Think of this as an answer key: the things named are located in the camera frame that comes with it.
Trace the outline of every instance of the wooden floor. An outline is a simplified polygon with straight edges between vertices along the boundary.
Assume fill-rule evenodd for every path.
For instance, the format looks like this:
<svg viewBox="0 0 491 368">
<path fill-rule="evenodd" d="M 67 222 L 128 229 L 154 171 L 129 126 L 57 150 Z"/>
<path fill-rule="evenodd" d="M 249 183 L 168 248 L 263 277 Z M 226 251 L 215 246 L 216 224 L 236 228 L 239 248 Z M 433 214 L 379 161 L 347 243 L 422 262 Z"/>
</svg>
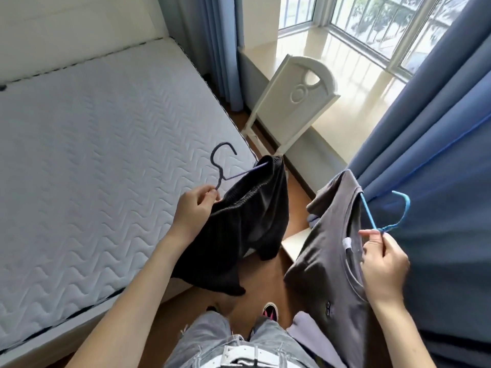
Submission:
<svg viewBox="0 0 491 368">
<path fill-rule="evenodd" d="M 242 129 L 248 119 L 247 113 L 229 114 L 237 127 Z M 290 221 L 285 237 L 308 227 L 305 207 L 310 198 L 291 174 L 288 178 L 288 198 Z M 221 312 L 228 316 L 233 332 L 243 336 L 249 334 L 262 307 L 269 301 L 278 306 L 279 324 L 284 328 L 290 326 L 293 316 L 301 308 L 295 295 L 283 282 L 283 275 L 290 265 L 291 260 L 283 250 L 276 258 L 265 262 L 252 254 L 239 266 L 241 284 L 246 289 L 244 296 L 231 297 L 193 287 L 163 303 L 157 311 L 139 367 L 161 368 L 177 343 L 180 330 L 191 324 L 209 305 L 218 304 Z M 64 367 L 69 358 L 58 361 L 50 368 Z"/>
</svg>

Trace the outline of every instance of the dark purple hanger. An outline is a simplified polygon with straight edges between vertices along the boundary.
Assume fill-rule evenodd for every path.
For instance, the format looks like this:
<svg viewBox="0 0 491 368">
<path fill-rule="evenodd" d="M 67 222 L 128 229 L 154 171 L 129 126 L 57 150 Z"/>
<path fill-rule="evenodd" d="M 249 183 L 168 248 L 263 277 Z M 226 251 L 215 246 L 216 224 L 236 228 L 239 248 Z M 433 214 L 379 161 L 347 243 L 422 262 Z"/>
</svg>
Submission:
<svg viewBox="0 0 491 368">
<path fill-rule="evenodd" d="M 261 164 L 261 165 L 257 165 L 257 166 L 255 166 L 254 168 L 252 168 L 252 169 L 250 169 L 250 170 L 246 170 L 245 172 L 242 172 L 242 173 L 239 173 L 239 174 L 236 174 L 236 175 L 234 175 L 234 176 L 231 176 L 231 177 L 226 178 L 226 177 L 224 176 L 224 169 L 223 169 L 221 166 L 219 166 L 219 165 L 218 165 L 218 164 L 217 164 L 217 163 L 216 163 L 216 162 L 213 160 L 213 159 L 214 159 L 214 157 L 215 157 L 215 153 L 217 152 L 217 150 L 218 150 L 220 147 L 224 146 L 224 145 L 228 145 L 228 146 L 230 146 L 230 148 L 232 149 L 232 151 L 234 152 L 234 154 L 236 154 L 236 155 L 237 155 L 237 152 L 236 152 L 236 150 L 235 150 L 234 146 L 232 146 L 232 145 L 231 145 L 229 142 L 222 142 L 222 143 L 218 143 L 218 144 L 217 144 L 217 146 L 216 146 L 215 148 L 213 148 L 212 154 L 210 155 L 210 161 L 211 161 L 211 163 L 212 163 L 214 166 L 216 166 L 216 167 L 218 168 L 218 175 L 219 175 L 219 177 L 218 177 L 218 185 L 215 187 L 215 189 L 217 189 L 217 190 L 218 190 L 218 188 L 220 187 L 220 185 L 221 185 L 221 181 L 222 181 L 222 180 L 229 180 L 229 179 L 233 179 L 233 178 L 236 178 L 236 177 L 240 177 L 240 176 L 242 176 L 242 175 L 244 175 L 244 174 L 246 174 L 246 173 L 252 172 L 253 170 L 259 169 L 259 168 L 261 168 L 262 166 L 265 166 L 265 165 L 267 164 L 267 163 L 263 163 L 263 164 Z"/>
</svg>

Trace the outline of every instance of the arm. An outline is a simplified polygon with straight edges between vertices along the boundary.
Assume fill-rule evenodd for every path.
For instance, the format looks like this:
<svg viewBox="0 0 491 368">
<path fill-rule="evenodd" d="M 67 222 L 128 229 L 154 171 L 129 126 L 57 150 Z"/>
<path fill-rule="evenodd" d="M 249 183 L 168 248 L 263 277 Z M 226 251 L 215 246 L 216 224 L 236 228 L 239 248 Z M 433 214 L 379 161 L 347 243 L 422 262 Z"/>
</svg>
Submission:
<svg viewBox="0 0 491 368">
<path fill-rule="evenodd" d="M 384 332 L 394 368 L 436 368 L 404 306 L 403 285 L 408 256 L 393 237 L 376 229 L 361 230 L 369 241 L 363 249 L 361 270 L 368 301 Z"/>
<path fill-rule="evenodd" d="M 211 185 L 197 187 L 181 196 L 169 232 L 67 368 L 138 366 L 172 270 L 208 220 L 216 198 L 218 192 Z"/>
</svg>

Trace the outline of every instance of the shoe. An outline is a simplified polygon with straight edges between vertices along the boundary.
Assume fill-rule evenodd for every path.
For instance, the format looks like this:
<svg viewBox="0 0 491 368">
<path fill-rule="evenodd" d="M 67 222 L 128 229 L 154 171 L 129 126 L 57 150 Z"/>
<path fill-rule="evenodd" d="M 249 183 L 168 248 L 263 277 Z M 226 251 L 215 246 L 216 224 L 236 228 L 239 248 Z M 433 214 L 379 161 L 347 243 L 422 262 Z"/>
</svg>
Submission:
<svg viewBox="0 0 491 368">
<path fill-rule="evenodd" d="M 278 322 L 278 307 L 272 302 L 268 302 L 263 308 L 263 316 Z"/>
</svg>

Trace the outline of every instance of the white chair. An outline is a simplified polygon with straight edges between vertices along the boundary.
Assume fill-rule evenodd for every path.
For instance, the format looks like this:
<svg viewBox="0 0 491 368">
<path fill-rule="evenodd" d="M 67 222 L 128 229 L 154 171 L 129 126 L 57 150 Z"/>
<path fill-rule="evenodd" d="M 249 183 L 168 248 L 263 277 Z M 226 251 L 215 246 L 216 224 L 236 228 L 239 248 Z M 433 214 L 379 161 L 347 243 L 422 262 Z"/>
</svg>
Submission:
<svg viewBox="0 0 491 368">
<path fill-rule="evenodd" d="M 310 78 L 315 77 L 312 73 L 319 80 L 310 84 Z M 274 154 L 283 155 L 338 98 L 336 80 L 323 63 L 288 54 L 257 101 L 241 134 L 249 136 L 261 155 L 269 154 L 252 130 L 259 117 L 279 144 Z"/>
</svg>

